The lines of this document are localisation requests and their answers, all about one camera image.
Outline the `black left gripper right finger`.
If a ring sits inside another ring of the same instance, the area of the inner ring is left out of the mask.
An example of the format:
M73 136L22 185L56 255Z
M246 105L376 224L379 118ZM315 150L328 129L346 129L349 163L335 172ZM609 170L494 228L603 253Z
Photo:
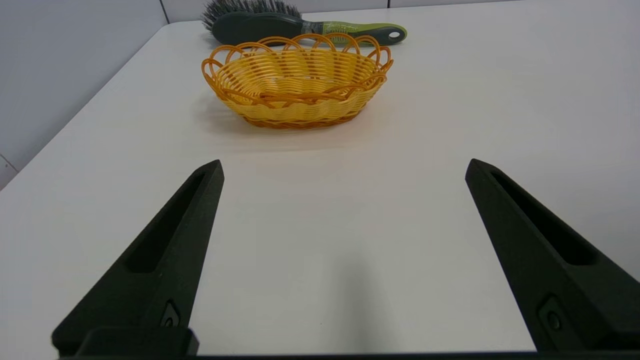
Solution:
M640 285L498 167L465 181L538 351L637 351Z

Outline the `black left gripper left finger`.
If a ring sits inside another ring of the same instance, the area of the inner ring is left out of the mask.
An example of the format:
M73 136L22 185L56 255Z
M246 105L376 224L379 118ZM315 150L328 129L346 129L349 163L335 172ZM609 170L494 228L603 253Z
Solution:
M189 327L224 184L197 168L51 335L61 357L190 357Z

